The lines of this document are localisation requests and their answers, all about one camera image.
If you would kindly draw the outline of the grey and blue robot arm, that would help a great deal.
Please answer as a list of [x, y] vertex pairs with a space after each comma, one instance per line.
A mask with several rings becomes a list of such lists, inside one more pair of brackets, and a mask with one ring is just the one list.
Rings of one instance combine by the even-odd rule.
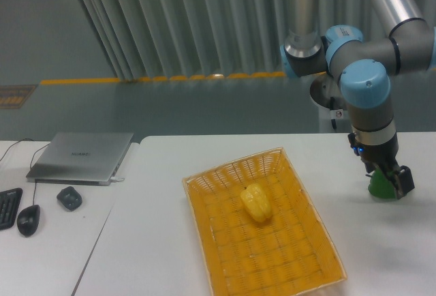
[[435, 29], [414, 0], [371, 0], [386, 36], [365, 42], [355, 27], [337, 25], [320, 35], [319, 0], [292, 0], [294, 14], [281, 58], [289, 77], [326, 72], [340, 91], [352, 131], [348, 141], [362, 160], [372, 196], [396, 198], [414, 189], [399, 149], [390, 77], [435, 67]]

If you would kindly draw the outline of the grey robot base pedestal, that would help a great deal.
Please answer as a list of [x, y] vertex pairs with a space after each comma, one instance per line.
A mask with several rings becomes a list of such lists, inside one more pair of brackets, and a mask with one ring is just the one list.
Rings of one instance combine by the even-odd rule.
[[309, 89], [311, 101], [317, 107], [321, 133], [351, 132], [351, 123], [339, 86], [327, 73], [318, 74]]

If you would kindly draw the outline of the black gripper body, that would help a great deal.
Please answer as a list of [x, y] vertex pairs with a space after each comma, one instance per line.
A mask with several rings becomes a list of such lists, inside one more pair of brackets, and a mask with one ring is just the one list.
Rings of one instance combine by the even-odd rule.
[[350, 147], [363, 162], [373, 164], [386, 177], [399, 165], [396, 155], [399, 150], [396, 132], [352, 132], [347, 135]]

